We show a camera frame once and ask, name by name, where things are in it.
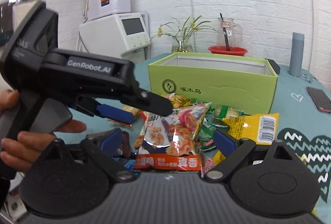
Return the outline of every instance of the gray ribbed surface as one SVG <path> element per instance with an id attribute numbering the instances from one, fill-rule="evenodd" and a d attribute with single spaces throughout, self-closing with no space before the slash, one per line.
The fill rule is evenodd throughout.
<path id="1" fill-rule="evenodd" d="M 221 184 L 197 174 L 142 173 L 132 183 L 117 184 L 96 209 L 80 217 L 49 220 L 29 215 L 22 224 L 317 224 L 308 214 L 268 219 L 243 210 Z"/>

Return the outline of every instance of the circular logo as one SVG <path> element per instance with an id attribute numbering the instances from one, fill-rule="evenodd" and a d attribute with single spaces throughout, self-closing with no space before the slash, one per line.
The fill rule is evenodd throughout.
<path id="1" fill-rule="evenodd" d="M 170 79 L 164 80 L 162 87 L 166 93 L 174 93 L 176 91 L 176 84 Z"/>

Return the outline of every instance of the cardboard box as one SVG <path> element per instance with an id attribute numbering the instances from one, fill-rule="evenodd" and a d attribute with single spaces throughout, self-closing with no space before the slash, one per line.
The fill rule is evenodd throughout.
<path id="1" fill-rule="evenodd" d="M 268 60 L 210 53 L 174 53 L 148 72 L 153 93 L 175 92 L 247 115 L 269 113 L 278 80 Z"/>

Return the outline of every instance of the black straw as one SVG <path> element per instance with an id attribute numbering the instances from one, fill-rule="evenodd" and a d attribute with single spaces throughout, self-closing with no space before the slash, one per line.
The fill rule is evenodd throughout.
<path id="1" fill-rule="evenodd" d="M 225 39 L 226 50 L 227 50 L 227 51 L 230 51 L 229 40 L 228 40 L 228 38 L 227 38 L 226 29 L 225 29 L 224 27 L 223 27 L 223 33 L 224 33 L 224 39 Z"/>

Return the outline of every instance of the finger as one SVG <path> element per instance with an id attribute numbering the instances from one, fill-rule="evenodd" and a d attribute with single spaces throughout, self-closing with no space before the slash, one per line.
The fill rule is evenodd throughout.
<path id="1" fill-rule="evenodd" d="M 0 92 L 0 113 L 6 109 L 14 107 L 19 101 L 19 92 L 5 90 Z"/>
<path id="2" fill-rule="evenodd" d="M 27 148 L 42 152 L 56 136 L 54 134 L 39 134 L 30 132 L 20 132 L 17 140 Z"/>
<path id="3" fill-rule="evenodd" d="M 72 119 L 66 125 L 60 127 L 58 131 L 62 133 L 82 133 L 86 131 L 86 124 Z"/>
<path id="4" fill-rule="evenodd" d="M 30 162 L 11 156 L 6 151 L 2 151 L 0 153 L 0 158 L 3 160 L 5 164 L 7 164 L 8 166 L 14 168 L 19 172 L 26 172 L 32 165 Z"/>
<path id="5" fill-rule="evenodd" d="M 11 156 L 31 163 L 35 162 L 40 155 L 40 152 L 27 148 L 20 142 L 8 138 L 2 139 L 2 148 Z"/>

